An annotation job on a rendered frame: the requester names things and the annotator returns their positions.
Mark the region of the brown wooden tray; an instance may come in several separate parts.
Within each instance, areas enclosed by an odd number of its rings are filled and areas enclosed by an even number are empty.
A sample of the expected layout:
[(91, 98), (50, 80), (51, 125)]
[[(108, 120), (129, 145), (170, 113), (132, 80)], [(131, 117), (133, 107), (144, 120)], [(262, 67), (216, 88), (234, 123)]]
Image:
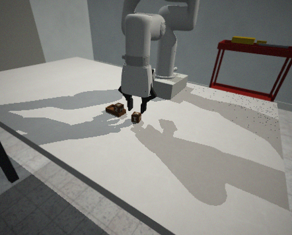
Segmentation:
[(111, 113), (111, 114), (113, 114), (115, 116), (120, 117), (120, 116), (122, 116), (122, 115), (124, 115), (126, 113), (126, 109), (124, 109), (123, 111), (121, 111), (120, 113), (118, 113), (118, 112), (114, 111), (114, 104), (112, 104), (112, 105), (106, 107), (106, 112)]

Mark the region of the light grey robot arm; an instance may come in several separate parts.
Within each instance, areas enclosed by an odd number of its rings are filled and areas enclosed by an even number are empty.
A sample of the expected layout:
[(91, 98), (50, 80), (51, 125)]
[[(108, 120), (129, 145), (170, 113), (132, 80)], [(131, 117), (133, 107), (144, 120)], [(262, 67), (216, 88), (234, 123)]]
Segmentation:
[[(188, 6), (167, 5), (158, 14), (135, 13), (140, 0), (124, 0), (122, 8), (122, 32), (126, 36), (125, 63), (141, 67), (149, 64), (151, 40), (157, 41), (153, 81), (175, 78), (174, 60), (177, 39), (173, 30), (191, 31), (196, 25), (200, 0), (165, 0), (187, 3)], [(148, 16), (146, 16), (148, 15)], [(173, 72), (172, 72), (173, 69)]]

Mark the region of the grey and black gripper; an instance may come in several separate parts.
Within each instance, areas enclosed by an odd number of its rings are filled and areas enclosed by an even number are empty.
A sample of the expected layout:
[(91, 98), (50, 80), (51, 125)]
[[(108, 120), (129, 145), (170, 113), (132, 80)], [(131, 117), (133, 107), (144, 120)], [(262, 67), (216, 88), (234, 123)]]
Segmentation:
[[(141, 114), (143, 114), (147, 109), (147, 102), (157, 97), (153, 90), (151, 65), (136, 67), (124, 63), (121, 86), (118, 90), (127, 100), (128, 111), (133, 108), (132, 96), (141, 97)], [(149, 94), (151, 95), (148, 96)]]

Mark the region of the brown cube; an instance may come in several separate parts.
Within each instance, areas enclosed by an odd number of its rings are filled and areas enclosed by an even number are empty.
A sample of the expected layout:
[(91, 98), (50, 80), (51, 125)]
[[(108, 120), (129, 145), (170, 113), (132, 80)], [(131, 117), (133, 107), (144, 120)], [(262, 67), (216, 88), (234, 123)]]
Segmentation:
[(124, 110), (124, 105), (121, 103), (114, 104), (114, 111), (120, 113)]
[(131, 121), (132, 122), (139, 123), (141, 121), (141, 113), (139, 113), (139, 112), (132, 113), (132, 115), (131, 115)]

